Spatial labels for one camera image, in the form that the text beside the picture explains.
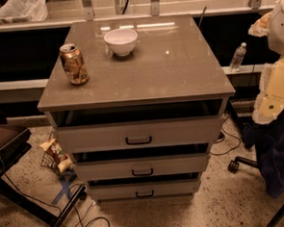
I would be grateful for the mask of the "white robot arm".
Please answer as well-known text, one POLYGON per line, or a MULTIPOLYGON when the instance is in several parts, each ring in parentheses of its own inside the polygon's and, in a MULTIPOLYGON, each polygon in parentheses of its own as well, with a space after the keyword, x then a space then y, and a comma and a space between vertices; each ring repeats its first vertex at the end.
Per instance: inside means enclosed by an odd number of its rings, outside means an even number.
POLYGON ((251 25, 248 33, 255 37, 266 36, 270 50, 280 55, 275 63, 264 65, 253 107, 253 121, 269 124, 284 110, 284 0, 279 0, 271 12, 251 25))

